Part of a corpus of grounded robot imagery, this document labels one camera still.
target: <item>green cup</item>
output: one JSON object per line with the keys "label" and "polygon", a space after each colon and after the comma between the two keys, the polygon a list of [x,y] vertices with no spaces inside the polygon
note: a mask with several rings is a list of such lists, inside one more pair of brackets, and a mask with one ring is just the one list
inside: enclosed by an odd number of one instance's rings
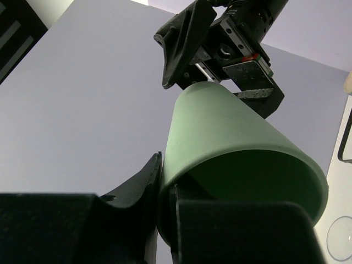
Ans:
{"label": "green cup", "polygon": [[213,82],[178,97],[164,156],[158,230],[169,244],[169,188],[185,173],[227,201],[288,201],[317,223],[328,199],[324,172],[229,90]]}

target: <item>white surface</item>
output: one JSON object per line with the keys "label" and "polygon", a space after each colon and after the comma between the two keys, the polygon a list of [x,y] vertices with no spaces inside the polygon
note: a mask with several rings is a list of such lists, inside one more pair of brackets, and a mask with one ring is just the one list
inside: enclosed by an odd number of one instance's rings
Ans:
{"label": "white surface", "polygon": [[47,28],[61,17],[73,0],[27,0]]}
{"label": "white surface", "polygon": [[[149,0],[149,5],[179,13],[192,2]],[[350,72],[351,10],[351,0],[289,0],[263,43]]]}
{"label": "white surface", "polygon": [[348,75],[343,90],[348,94],[352,94],[352,73]]}
{"label": "white surface", "polygon": [[140,4],[144,4],[144,5],[148,5],[148,0],[131,0],[133,2],[137,2],[137,3],[140,3]]}
{"label": "white surface", "polygon": [[[328,264],[340,263],[330,256],[327,249],[327,235],[330,226],[339,217],[352,217],[352,164],[344,163],[337,159],[338,148],[341,143],[342,135],[344,133],[351,108],[352,97],[349,96],[327,175],[329,184],[328,204],[322,218],[315,227]],[[346,145],[346,150],[348,152],[350,152],[350,149],[352,149],[351,142]],[[330,250],[332,251],[331,253],[337,259],[338,257],[343,259],[352,255],[352,226],[347,222],[343,223],[345,224],[344,226],[342,225],[339,227],[336,232],[337,234],[329,238],[328,243]]]}
{"label": "white surface", "polygon": [[[181,90],[162,89],[153,35],[171,16],[128,0],[72,3],[1,85],[1,193],[104,194],[164,152]],[[286,95],[269,122],[327,172],[347,73],[264,49]],[[157,263],[171,263],[161,239]]]}

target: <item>black panel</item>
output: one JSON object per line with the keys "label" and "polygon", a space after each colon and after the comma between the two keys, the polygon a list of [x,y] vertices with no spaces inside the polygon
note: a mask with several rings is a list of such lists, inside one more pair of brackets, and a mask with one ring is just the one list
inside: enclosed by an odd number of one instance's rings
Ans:
{"label": "black panel", "polygon": [[[45,34],[47,28],[26,0],[0,0],[0,3],[5,6],[5,10],[0,13],[0,44],[5,40],[5,44],[0,45],[1,84]],[[14,23],[19,23],[20,27],[9,34]]]}

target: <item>wall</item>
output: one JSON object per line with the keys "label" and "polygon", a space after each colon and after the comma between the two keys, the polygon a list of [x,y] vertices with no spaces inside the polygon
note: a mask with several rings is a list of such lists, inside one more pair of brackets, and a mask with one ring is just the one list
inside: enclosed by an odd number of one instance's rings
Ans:
{"label": "wall", "polygon": [[49,29],[61,17],[73,0],[27,0]]}
{"label": "wall", "polygon": [[[315,230],[317,237],[321,243],[321,248],[324,252],[327,264],[337,264],[340,261],[334,260],[328,252],[327,237],[329,228],[333,222],[339,217],[352,217],[352,164],[343,163],[337,159],[337,152],[341,143],[349,114],[352,109],[352,97],[349,96],[343,119],[341,122],[340,131],[337,137],[333,157],[327,180],[329,184],[329,200],[325,212],[317,223]],[[346,157],[351,158],[352,142],[351,136],[346,145]],[[347,259],[352,256],[352,219],[342,218],[336,222],[331,229],[329,235],[329,249],[331,254],[336,259]]]}
{"label": "wall", "polygon": [[[0,192],[101,195],[164,151],[180,89],[162,89],[153,35],[171,16],[129,0],[72,3],[0,87]],[[286,94],[269,121],[327,172],[347,73],[265,49]],[[162,240],[157,257],[171,263]]]}

